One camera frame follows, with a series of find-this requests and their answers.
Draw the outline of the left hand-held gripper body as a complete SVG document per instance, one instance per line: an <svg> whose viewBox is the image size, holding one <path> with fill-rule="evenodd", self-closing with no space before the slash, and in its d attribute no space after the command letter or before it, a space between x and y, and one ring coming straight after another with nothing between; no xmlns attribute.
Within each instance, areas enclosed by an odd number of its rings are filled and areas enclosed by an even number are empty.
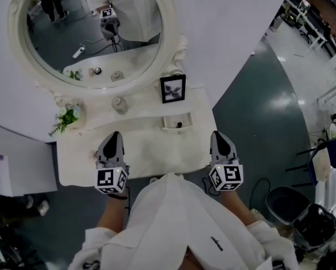
<svg viewBox="0 0 336 270"><path fill-rule="evenodd" d="M104 195L122 195L129 176L124 161L123 136L115 131L99 145L96 153L95 189Z"/></svg>

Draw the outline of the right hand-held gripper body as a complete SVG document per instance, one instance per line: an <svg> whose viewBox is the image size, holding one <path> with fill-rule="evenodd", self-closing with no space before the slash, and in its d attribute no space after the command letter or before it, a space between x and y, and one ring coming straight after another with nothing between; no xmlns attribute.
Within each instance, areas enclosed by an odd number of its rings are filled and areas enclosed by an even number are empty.
<svg viewBox="0 0 336 270"><path fill-rule="evenodd" d="M208 177L216 191L235 191L243 182L243 165L240 164L234 143L215 130L210 137L210 172Z"/></svg>

